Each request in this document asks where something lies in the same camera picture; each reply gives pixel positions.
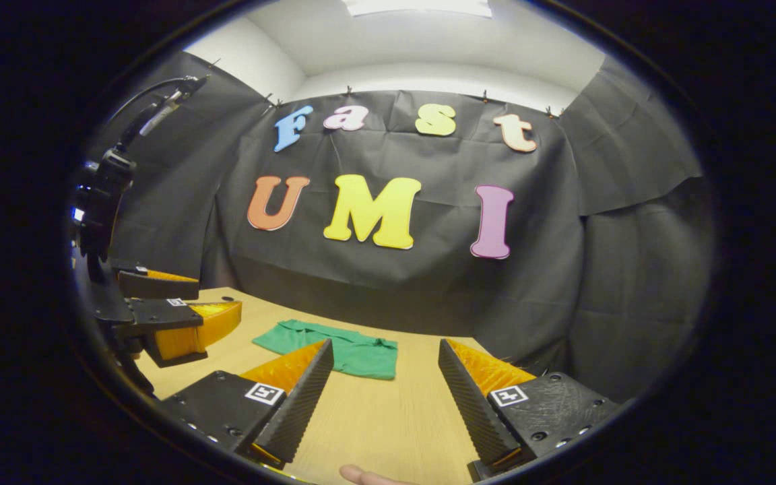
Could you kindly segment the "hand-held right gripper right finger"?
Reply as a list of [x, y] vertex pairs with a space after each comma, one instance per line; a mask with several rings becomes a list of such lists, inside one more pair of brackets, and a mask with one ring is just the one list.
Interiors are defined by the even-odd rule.
[[564, 373], [535, 377], [453, 339], [438, 365], [478, 454], [472, 470], [511, 470], [582, 439], [620, 408]]

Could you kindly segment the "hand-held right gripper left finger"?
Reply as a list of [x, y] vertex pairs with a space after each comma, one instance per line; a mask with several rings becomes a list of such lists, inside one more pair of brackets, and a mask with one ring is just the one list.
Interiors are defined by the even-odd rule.
[[294, 460], [333, 365], [333, 343], [323, 339], [241, 375], [212, 372], [160, 400], [160, 408], [219, 449], [282, 470]]

